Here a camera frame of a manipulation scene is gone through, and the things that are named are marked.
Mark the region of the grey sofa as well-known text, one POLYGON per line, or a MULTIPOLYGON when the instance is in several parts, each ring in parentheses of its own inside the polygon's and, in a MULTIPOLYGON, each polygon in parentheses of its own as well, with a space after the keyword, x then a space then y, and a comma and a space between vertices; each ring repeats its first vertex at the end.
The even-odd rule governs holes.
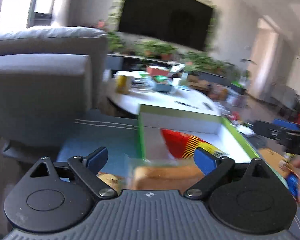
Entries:
POLYGON ((97 107, 107 52, 95 28, 0 31, 0 136, 61 146, 74 120, 97 107))

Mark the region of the black wall television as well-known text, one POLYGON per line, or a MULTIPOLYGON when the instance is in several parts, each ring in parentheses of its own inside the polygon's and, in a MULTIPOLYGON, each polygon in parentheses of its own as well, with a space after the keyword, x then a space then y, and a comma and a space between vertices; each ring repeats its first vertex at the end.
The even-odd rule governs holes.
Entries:
POLYGON ((212 17, 197 0, 125 0, 118 31, 204 50, 212 17))

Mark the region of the green cardboard box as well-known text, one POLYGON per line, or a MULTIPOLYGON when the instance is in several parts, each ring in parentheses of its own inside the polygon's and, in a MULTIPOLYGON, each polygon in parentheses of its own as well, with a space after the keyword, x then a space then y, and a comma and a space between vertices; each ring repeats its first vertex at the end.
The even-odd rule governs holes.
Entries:
POLYGON ((238 163, 249 163, 259 157, 258 151, 220 116, 188 112, 179 109, 142 105, 138 116, 140 148, 145 160, 175 159, 167 149, 161 129, 195 135, 225 153, 238 163))

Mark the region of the yellow tin can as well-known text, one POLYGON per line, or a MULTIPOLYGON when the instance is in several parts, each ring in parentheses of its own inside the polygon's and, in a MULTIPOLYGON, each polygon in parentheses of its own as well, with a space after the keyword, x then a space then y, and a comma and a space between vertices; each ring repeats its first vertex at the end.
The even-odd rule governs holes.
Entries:
POLYGON ((131 72, 119 71, 115 74, 115 89, 117 93, 129 94, 131 83, 132 83, 131 72))

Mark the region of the white oval coffee table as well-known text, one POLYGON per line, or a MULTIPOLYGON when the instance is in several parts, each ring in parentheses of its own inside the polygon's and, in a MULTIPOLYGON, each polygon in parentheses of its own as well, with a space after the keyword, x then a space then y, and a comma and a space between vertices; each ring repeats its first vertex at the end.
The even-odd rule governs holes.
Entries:
POLYGON ((142 105, 179 109, 215 116, 221 115, 220 110, 210 98, 194 89, 173 88, 170 93, 140 92, 131 89, 129 94, 119 94, 115 91, 115 86, 109 84, 107 87, 107 98, 115 107, 134 116, 139 114, 142 105))

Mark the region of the red yellow chip bag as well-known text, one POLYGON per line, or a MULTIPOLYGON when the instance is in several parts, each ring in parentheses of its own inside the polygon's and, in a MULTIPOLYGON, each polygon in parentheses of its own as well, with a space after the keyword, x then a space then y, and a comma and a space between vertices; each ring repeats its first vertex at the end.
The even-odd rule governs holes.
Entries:
POLYGON ((175 159, 191 159, 197 148, 204 149, 216 158, 225 155, 223 151, 195 135, 170 129, 161 129, 160 133, 167 149, 175 159))

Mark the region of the light blue tray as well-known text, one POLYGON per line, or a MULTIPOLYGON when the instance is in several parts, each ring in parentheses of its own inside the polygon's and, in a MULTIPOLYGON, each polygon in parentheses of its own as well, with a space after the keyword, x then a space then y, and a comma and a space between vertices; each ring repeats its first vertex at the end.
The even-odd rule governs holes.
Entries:
POLYGON ((166 76, 154 76, 153 81, 155 83, 154 90, 157 92, 169 93, 173 87, 170 79, 166 76))

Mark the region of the clear bread bag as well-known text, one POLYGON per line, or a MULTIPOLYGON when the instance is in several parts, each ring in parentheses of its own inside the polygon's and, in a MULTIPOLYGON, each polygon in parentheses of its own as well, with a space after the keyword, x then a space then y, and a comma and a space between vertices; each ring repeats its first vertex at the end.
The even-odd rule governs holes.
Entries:
POLYGON ((186 189, 204 178, 203 172, 188 160, 145 160, 126 158, 111 170, 107 165, 97 177, 117 193, 122 190, 186 189))

